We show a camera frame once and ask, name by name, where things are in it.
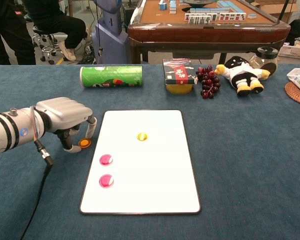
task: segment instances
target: blue tablecloth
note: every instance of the blue tablecloth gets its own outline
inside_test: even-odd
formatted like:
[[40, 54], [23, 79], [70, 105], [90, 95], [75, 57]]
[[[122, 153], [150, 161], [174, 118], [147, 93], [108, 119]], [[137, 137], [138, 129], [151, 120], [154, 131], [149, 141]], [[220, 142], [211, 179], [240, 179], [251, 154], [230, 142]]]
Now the blue tablecloth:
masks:
[[[92, 108], [99, 120], [93, 146], [78, 154], [64, 152], [51, 133], [42, 138], [55, 165], [24, 239], [300, 240], [300, 104], [284, 90], [287, 73], [300, 65], [280, 65], [262, 93], [247, 97], [237, 97], [221, 79], [220, 92], [205, 100], [200, 84], [188, 95], [173, 95], [162, 65], [142, 67], [142, 87], [83, 89], [79, 66], [0, 66], [0, 112], [65, 96]], [[103, 114], [133, 109], [182, 111], [200, 214], [80, 213]], [[75, 142], [85, 135], [81, 127]], [[0, 154], [0, 239], [20, 237], [44, 167], [33, 143]]]

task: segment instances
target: green chip can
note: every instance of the green chip can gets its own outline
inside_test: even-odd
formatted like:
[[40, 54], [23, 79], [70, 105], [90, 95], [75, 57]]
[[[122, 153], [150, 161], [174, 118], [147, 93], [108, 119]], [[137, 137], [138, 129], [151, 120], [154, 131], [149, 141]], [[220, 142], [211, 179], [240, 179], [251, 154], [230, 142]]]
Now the green chip can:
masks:
[[142, 66], [81, 67], [80, 83], [83, 88], [141, 86]]

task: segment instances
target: plush penguin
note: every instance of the plush penguin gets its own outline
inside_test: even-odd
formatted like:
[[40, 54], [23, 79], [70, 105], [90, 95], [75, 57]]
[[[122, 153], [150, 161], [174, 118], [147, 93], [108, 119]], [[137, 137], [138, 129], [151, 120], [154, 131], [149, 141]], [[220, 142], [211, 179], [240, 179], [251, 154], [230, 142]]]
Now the plush penguin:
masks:
[[252, 68], [247, 60], [239, 56], [233, 56], [225, 65], [217, 65], [214, 72], [228, 79], [239, 96], [261, 93], [264, 86], [259, 79], [266, 80], [270, 75], [267, 70]]

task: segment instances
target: blue machine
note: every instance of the blue machine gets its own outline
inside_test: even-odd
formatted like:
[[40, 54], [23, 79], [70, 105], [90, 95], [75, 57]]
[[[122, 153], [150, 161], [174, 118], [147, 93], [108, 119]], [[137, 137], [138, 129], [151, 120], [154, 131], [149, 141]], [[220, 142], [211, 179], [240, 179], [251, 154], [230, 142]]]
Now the blue machine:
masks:
[[94, 0], [102, 17], [92, 30], [94, 54], [98, 64], [130, 64], [128, 34], [122, 31], [122, 0]]

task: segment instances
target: robotic arm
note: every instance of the robotic arm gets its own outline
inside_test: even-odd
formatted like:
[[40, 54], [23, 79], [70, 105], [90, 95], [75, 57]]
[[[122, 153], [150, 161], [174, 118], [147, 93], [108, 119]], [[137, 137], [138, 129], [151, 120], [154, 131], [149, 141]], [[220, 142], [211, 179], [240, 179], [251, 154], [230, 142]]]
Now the robotic arm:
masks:
[[48, 153], [36, 142], [45, 132], [56, 134], [65, 151], [80, 152], [81, 147], [73, 145], [71, 136], [78, 133], [85, 121], [88, 122], [85, 137], [90, 139], [97, 126], [96, 117], [90, 108], [67, 97], [40, 101], [36, 106], [19, 110], [11, 108], [0, 113], [0, 153], [34, 141], [45, 158]]

